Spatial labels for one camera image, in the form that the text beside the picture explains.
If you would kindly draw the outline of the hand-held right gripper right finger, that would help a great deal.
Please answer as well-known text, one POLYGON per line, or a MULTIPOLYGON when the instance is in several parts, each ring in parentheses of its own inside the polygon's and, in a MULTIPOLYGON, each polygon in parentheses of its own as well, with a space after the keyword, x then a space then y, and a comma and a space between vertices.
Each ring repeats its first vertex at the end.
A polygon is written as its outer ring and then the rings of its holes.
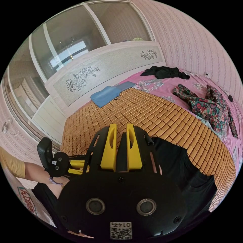
POLYGON ((127 141, 127 169, 139 170, 142 168, 142 160, 140 157, 138 142, 134 130, 134 125, 127 123, 126 126, 127 141))

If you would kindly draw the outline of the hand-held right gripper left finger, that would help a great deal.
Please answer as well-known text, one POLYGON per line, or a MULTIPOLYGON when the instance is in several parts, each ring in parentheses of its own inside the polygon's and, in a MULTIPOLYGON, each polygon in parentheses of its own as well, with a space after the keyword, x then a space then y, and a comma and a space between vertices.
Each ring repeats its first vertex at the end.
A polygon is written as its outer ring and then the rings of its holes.
POLYGON ((117 124, 110 124, 100 164, 102 169, 116 169, 116 144, 117 124))

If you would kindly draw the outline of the person's left hand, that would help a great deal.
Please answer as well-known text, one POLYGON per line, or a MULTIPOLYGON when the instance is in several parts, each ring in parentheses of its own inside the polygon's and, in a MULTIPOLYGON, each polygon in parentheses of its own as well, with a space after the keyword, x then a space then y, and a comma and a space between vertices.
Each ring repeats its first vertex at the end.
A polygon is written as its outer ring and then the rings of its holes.
POLYGON ((47 187, 51 190, 51 192, 58 199, 63 188, 70 181, 70 179, 65 176, 62 176, 62 177, 52 177, 52 180, 54 183, 51 182, 50 184, 47 185, 47 187))

